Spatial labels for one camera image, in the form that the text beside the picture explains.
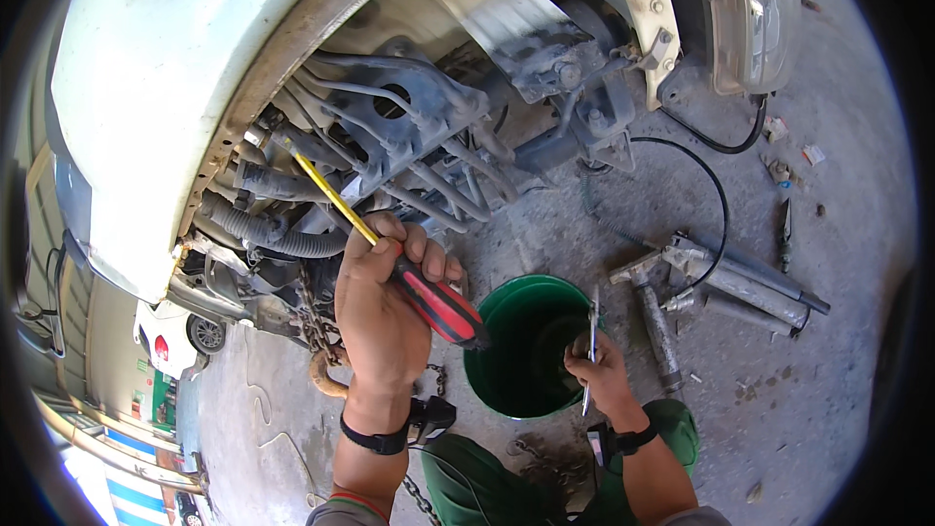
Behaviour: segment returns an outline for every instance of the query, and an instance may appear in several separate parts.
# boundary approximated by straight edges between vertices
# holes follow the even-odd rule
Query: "car wheel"
[[[227,333],[221,326],[197,315],[188,318],[188,338],[203,354],[216,354],[224,348]]]

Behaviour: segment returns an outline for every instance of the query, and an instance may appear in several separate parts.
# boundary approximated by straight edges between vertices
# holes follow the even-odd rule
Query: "bolt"
[[[558,73],[558,81],[566,88],[573,88],[581,81],[581,69],[574,63],[559,61],[555,64],[555,72]]]

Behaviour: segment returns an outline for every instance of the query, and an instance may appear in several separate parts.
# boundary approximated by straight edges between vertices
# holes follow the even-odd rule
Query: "white vehicle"
[[[79,262],[147,303],[321,345],[337,331],[349,229],[297,154],[361,213],[464,233],[568,160],[633,170],[634,102],[675,117],[679,82],[754,95],[753,144],[767,95],[793,68],[800,10],[801,0],[71,0],[36,100],[49,106]]]
[[[133,340],[143,345],[152,366],[176,380],[191,379],[207,365],[207,356],[224,347],[222,326],[170,301],[136,304]]]

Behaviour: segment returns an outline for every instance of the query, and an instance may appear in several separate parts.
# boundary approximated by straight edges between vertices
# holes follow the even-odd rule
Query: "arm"
[[[431,331],[389,278],[403,242],[406,255],[422,263],[431,282],[461,278],[461,265],[446,261],[438,243],[414,224],[392,214],[365,221],[381,238],[370,246],[356,230],[348,238],[335,288],[335,315],[355,375],[344,407],[344,422],[360,434],[398,432],[410,413],[412,384],[428,362]],[[389,518],[393,497],[409,467],[409,454],[377,455],[343,434],[333,463],[333,493],[363,499]]]
[[[642,432],[649,419],[630,392],[624,356],[606,334],[598,332],[596,362],[565,352],[565,367],[582,385],[591,386],[595,405],[610,419],[617,433]],[[656,436],[624,458],[624,489],[641,524],[662,520],[698,506],[692,481],[662,437]]]

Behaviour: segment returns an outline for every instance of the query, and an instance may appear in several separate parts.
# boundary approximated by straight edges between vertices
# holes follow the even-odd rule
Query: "small tool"
[[[594,286],[594,302],[591,310],[591,337],[588,342],[587,358],[596,361],[595,346],[598,342],[598,321],[600,319],[600,285]],[[587,416],[587,409],[591,403],[591,385],[584,386],[584,404],[581,406],[581,416]]]
[[[311,161],[297,150],[291,149],[290,152],[299,166],[309,174],[311,180],[321,188],[324,195],[331,200],[341,214],[348,218],[348,221],[367,238],[368,242],[376,244],[380,240],[377,234],[364,223],[364,220],[351,209],[350,205],[344,202],[331,184],[324,180]],[[391,280],[403,291],[429,327],[446,341],[464,349],[489,347],[490,336],[487,334],[487,328],[470,303],[454,292],[450,286],[444,283],[428,282],[422,274],[422,269],[402,254],[402,246],[398,246],[397,251],[400,254],[396,258]]]
[[[643,321],[646,331],[649,332],[650,345],[653,347],[656,364],[659,366],[659,379],[662,388],[669,398],[682,399],[684,380],[679,370],[679,362],[675,358],[675,338],[669,331],[669,322],[659,306],[659,299],[655,296],[653,287],[649,284],[649,271],[660,263],[661,252],[654,250],[634,263],[611,272],[611,284],[628,280],[642,307]]]
[[[789,272],[789,263],[792,262],[792,198],[785,200],[783,229],[779,233],[779,263],[780,270],[785,275]]]

